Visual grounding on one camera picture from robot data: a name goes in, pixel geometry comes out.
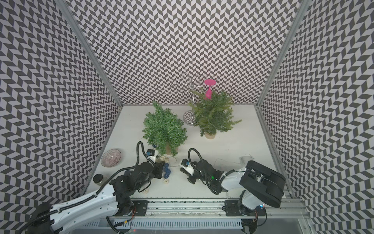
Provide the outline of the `rattan ball string light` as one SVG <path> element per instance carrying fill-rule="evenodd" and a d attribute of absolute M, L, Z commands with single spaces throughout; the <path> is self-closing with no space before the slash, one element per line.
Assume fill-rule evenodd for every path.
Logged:
<path fill-rule="evenodd" d="M 169 183 L 169 177 L 171 175 L 171 167 L 176 167 L 177 166 L 178 157 L 173 157 L 173 156 L 168 157 L 168 156 L 159 155 L 158 151 L 155 148 L 155 145 L 153 145 L 153 149 L 156 151 L 156 162 L 159 162 L 159 161 L 164 161 L 165 162 L 163 177 L 161 179 L 158 179 L 158 180 L 161 180 L 163 182 L 163 184 L 168 184 Z"/>

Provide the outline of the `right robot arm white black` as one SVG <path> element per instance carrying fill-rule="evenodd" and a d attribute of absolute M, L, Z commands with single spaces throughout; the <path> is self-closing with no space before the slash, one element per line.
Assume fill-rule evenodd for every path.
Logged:
<path fill-rule="evenodd" d="M 225 202 L 227 216 L 264 214 L 265 205 L 280 208 L 286 185 L 282 174 L 254 160 L 249 160 L 240 170 L 216 170 L 194 148 L 189 149 L 188 158 L 182 160 L 180 171 L 188 176 L 191 184 L 200 180 L 215 195 L 243 189 L 236 204 Z"/>

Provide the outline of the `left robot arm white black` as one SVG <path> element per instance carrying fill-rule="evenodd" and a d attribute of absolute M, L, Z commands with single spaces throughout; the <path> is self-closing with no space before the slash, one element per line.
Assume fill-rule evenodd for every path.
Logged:
<path fill-rule="evenodd" d="M 17 232 L 67 234 L 96 219 L 133 215 L 136 206 L 131 196 L 155 177 L 156 152 L 154 149 L 145 151 L 140 141 L 136 145 L 136 160 L 134 166 L 118 170 L 94 192 L 60 204 L 39 205 Z"/>

